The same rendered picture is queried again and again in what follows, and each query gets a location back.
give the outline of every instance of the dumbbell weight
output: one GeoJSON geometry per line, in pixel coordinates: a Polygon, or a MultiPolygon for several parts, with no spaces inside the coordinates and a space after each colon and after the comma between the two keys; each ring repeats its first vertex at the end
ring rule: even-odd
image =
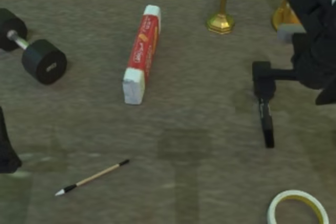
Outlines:
{"type": "Polygon", "coordinates": [[[0,8],[0,48],[13,51],[21,47],[24,69],[42,84],[52,84],[60,79],[67,68],[65,54],[45,39],[31,44],[25,23],[9,10],[0,8]]]}

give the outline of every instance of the gold trophy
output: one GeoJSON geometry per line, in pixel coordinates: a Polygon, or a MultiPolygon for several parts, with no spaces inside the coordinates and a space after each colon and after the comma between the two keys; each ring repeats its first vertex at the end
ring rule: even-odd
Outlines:
{"type": "Polygon", "coordinates": [[[290,8],[287,0],[282,0],[280,7],[276,9],[272,16],[272,25],[275,30],[282,23],[284,24],[299,24],[300,21],[296,17],[295,13],[290,8]]]}
{"type": "Polygon", "coordinates": [[[206,22],[208,30],[219,34],[228,34],[232,31],[235,21],[226,13],[227,0],[220,0],[219,12],[206,22]]]}

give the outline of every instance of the red and white box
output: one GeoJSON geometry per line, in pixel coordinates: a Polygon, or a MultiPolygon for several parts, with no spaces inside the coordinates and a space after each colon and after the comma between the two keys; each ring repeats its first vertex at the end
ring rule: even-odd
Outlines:
{"type": "Polygon", "coordinates": [[[127,104],[142,103],[160,31],[161,10],[158,6],[148,5],[123,78],[122,87],[127,104]]]}

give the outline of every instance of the tape ring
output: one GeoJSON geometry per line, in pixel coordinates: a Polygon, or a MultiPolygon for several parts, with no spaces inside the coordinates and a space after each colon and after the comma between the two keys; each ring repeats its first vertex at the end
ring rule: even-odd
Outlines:
{"type": "Polygon", "coordinates": [[[287,190],[279,193],[269,205],[267,211],[267,223],[268,224],[277,224],[275,218],[275,210],[277,205],[287,199],[295,199],[306,203],[312,210],[315,212],[319,219],[319,224],[329,224],[329,218],[326,210],[322,204],[310,194],[305,193],[304,191],[299,190],[287,190]]]}

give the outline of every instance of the concrete floor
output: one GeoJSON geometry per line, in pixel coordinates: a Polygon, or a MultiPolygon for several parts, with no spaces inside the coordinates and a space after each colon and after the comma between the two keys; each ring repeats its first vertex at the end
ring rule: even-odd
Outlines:
{"type": "MultiPolygon", "coordinates": [[[[0,175],[0,223],[266,223],[287,189],[314,195],[336,221],[335,108],[316,91],[278,82],[271,103],[276,148],[264,147],[251,63],[290,68],[270,15],[280,0],[230,0],[232,34],[206,30],[218,0],[0,0],[30,39],[67,54],[66,75],[44,87],[0,55],[0,101],[24,165],[0,175]],[[162,33],[140,106],[123,103],[121,81],[147,4],[162,33]],[[64,197],[54,194],[115,163],[131,163],[64,197]]],[[[279,223],[317,223],[297,202],[279,223]]]]}

